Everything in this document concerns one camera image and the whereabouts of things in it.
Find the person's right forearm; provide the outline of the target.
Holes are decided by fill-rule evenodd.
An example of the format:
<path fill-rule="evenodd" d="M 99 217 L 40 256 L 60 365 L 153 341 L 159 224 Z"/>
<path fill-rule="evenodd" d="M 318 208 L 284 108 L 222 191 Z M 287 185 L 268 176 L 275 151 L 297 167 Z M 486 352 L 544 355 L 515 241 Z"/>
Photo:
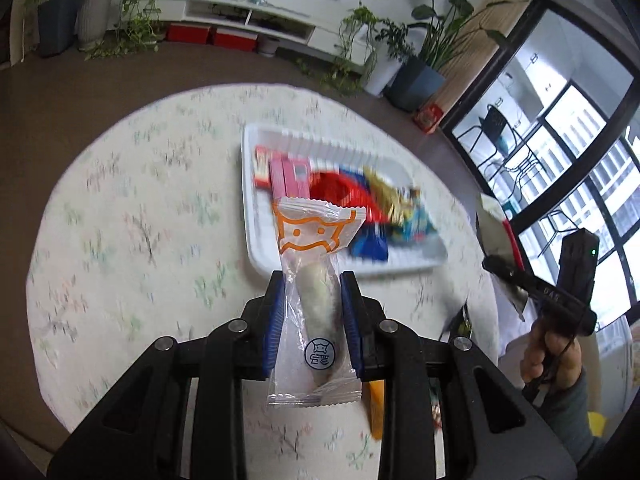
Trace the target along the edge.
<path fill-rule="evenodd" d="M 538 413 L 559 438 L 578 471 L 585 469 L 606 445 L 604 439 L 591 431 L 587 406 L 587 378 L 582 368 L 574 385 L 549 391 L 538 408 Z"/>

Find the person's right hand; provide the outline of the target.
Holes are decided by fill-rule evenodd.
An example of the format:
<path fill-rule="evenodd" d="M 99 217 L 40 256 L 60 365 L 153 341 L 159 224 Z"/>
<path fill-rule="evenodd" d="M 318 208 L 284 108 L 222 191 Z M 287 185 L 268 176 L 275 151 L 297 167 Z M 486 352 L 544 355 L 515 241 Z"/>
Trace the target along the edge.
<path fill-rule="evenodd" d="M 582 374 L 582 347 L 576 338 L 558 334 L 544 318 L 538 318 L 528 334 L 520 370 L 526 385 L 550 374 L 556 388 L 572 388 Z"/>

